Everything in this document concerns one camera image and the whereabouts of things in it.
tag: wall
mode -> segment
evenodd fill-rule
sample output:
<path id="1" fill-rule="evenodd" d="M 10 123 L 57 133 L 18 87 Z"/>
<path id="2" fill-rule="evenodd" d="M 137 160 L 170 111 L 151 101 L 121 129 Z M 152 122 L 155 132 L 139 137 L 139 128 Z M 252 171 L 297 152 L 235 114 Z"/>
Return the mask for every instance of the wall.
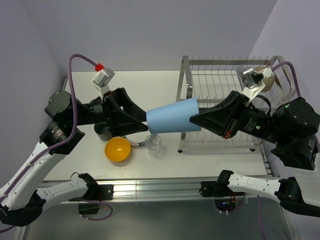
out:
<path id="1" fill-rule="evenodd" d="M 320 1 L 279 0 L 257 40 L 251 56 L 283 55 L 295 66 L 301 95 L 316 109 L 319 101 Z M 275 156 L 271 167 L 282 177 L 292 176 Z M 295 216 L 302 239 L 319 238 L 320 219 Z"/>
<path id="2" fill-rule="evenodd" d="M 182 55 L 248 56 L 277 0 L 20 1 L 64 70 L 73 53 L 113 70 L 179 70 Z"/>
<path id="3" fill-rule="evenodd" d="M 0 1 L 0 186 L 31 154 L 49 118 L 50 95 L 62 72 L 22 5 Z M 0 234 L 11 239 L 13 230 Z"/>

